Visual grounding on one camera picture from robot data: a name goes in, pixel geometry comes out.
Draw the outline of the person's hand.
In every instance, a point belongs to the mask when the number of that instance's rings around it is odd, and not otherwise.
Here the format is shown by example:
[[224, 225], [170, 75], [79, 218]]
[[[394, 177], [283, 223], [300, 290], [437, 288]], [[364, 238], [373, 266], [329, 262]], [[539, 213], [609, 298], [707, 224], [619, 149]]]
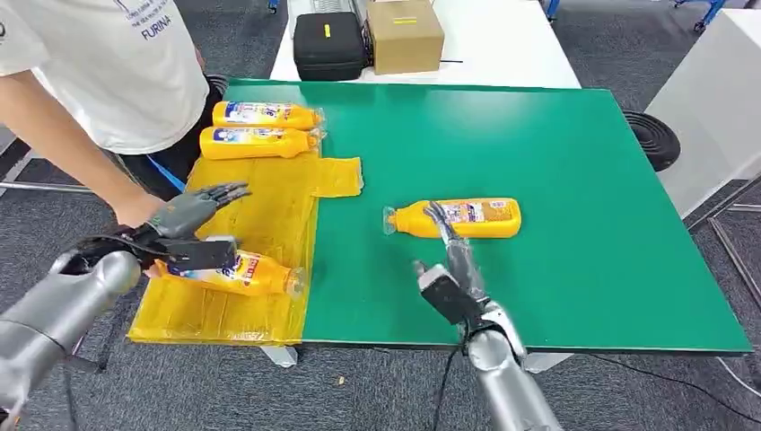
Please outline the person's hand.
[[165, 202], [162, 199], [140, 192], [134, 196], [122, 198], [112, 208], [120, 224], [138, 227], [148, 221], [164, 205]]

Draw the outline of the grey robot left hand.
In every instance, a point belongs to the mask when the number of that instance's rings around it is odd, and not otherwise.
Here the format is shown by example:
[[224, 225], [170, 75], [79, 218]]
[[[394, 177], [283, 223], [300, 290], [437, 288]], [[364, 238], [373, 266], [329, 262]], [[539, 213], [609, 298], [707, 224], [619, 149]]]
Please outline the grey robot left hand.
[[250, 194], [246, 182], [227, 182], [189, 191], [171, 199], [144, 223], [159, 238], [192, 236], [223, 207]]

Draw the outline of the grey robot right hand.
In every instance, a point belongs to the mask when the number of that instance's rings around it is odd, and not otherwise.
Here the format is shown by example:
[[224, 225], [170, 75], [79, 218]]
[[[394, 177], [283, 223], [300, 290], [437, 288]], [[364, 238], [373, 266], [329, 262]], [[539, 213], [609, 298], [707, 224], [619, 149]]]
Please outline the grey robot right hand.
[[460, 236], [447, 219], [443, 207], [430, 201], [424, 212], [439, 229], [445, 246], [448, 268], [466, 294], [482, 303], [487, 299], [485, 281], [475, 262], [473, 250], [468, 240]]

